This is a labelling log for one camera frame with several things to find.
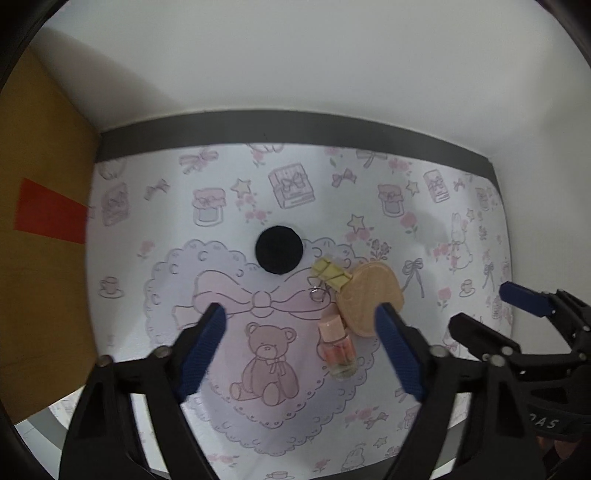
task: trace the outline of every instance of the bear's head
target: bear's head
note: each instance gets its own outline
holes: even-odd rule
[[[297,335],[293,328],[259,325],[257,322],[249,323],[245,332],[252,353],[267,360],[285,355],[289,344],[296,339]]]

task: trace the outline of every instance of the black round disc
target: black round disc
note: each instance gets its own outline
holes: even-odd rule
[[[255,255],[262,268],[283,275],[298,266],[304,255],[304,245],[291,228],[272,226],[261,233],[256,241]]]

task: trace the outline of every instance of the small glass bottle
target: small glass bottle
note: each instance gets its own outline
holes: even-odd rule
[[[319,321],[320,348],[329,372],[336,380],[345,380],[357,371],[357,353],[339,315]]]

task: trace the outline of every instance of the pink jar lid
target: pink jar lid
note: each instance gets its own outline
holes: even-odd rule
[[[340,315],[326,317],[318,322],[320,336],[325,342],[335,342],[345,336],[345,327]]]

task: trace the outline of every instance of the brown cardboard panel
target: brown cardboard panel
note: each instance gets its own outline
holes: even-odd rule
[[[86,204],[98,141],[27,50],[0,93],[0,397],[15,423],[84,384],[96,358],[85,247],[15,231],[20,186]]]

